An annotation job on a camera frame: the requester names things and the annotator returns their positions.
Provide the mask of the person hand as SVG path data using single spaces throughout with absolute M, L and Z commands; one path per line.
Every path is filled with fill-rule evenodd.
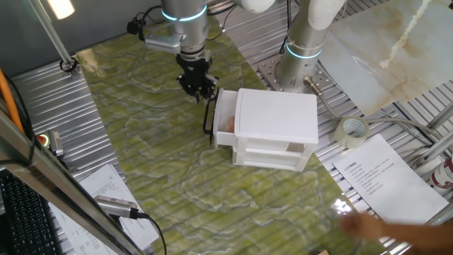
M 361 213 L 344 215 L 340 219 L 340 228 L 347 235 L 360 239 L 378 239 L 384 236 L 384 222 Z

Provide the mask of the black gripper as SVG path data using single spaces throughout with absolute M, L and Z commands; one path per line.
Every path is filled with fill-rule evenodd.
M 192 96 L 195 102 L 199 102 L 198 90 L 193 85 L 202 85 L 201 95 L 205 100 L 212 100 L 217 87 L 217 77 L 208 74 L 212 63 L 210 50 L 203 50 L 195 54 L 181 52 L 176 55 L 178 65 L 183 73 L 177 78 L 177 82 L 188 96 Z

